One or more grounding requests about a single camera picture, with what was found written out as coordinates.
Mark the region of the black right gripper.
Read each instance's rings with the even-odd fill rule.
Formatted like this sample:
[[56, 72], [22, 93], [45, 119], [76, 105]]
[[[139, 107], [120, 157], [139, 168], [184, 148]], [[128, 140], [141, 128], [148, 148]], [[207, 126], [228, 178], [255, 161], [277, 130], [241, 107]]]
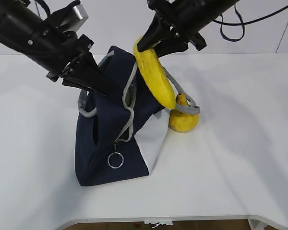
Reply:
[[200, 51], [207, 44], [199, 31], [207, 25], [205, 0], [149, 0], [148, 8], [155, 11], [146, 33], [137, 43], [139, 52], [155, 47], [157, 56], [184, 52], [191, 43]]

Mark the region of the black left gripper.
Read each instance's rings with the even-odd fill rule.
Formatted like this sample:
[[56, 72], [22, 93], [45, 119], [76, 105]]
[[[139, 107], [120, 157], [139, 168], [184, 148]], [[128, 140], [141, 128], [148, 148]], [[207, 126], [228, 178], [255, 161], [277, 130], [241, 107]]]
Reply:
[[[51, 54], [48, 74], [51, 81], [56, 82], [63, 75], [63, 85], [79, 88], [88, 92], [96, 92], [116, 103], [121, 103], [121, 87], [105, 73], [95, 62], [89, 52], [94, 42], [86, 35], [70, 38], [63, 44], [62, 50]], [[68, 66], [71, 71], [66, 74]]]

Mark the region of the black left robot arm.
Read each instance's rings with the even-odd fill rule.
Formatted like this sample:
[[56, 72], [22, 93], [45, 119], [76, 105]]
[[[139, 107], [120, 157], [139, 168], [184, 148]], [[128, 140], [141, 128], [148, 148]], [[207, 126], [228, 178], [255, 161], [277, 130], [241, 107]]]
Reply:
[[40, 0], [47, 14], [44, 20], [29, 4], [28, 0], [0, 0], [0, 43], [43, 67], [53, 82], [62, 78], [64, 86], [95, 91], [112, 101], [119, 99], [120, 86], [105, 75], [90, 52], [94, 42], [84, 34], [78, 36], [70, 23], [61, 25], [81, 2], [74, 0], [51, 13]]

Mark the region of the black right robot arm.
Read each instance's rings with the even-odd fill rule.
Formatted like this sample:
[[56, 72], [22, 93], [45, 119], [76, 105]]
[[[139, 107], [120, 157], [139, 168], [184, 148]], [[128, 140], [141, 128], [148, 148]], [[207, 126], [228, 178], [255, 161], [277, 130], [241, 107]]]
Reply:
[[152, 48], [159, 58], [184, 52], [189, 44], [200, 51], [207, 44], [199, 31], [236, 3], [236, 0], [149, 0], [148, 7], [155, 15], [136, 47], [139, 52]]

